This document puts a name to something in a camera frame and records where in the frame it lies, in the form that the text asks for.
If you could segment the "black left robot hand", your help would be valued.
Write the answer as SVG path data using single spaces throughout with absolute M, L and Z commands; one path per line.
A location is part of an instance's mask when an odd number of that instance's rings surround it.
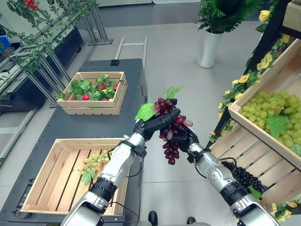
M 149 141 L 154 132 L 164 129 L 170 124 L 172 124 L 175 119 L 180 115 L 181 110 L 176 108 L 172 112 L 160 116 L 160 117 L 151 117 L 147 121 L 143 121 L 142 119 L 138 120 L 133 129 L 133 133 L 140 134 L 145 141 Z

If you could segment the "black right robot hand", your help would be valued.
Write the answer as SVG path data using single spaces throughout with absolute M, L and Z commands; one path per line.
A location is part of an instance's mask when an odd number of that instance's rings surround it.
M 188 127 L 178 130 L 176 134 L 173 134 L 171 140 L 167 139 L 167 132 L 166 130 L 166 133 L 161 133 L 163 138 L 166 139 L 166 143 L 163 145 L 164 149 L 177 145 L 182 152 L 188 153 L 192 144 L 199 143 L 197 135 Z

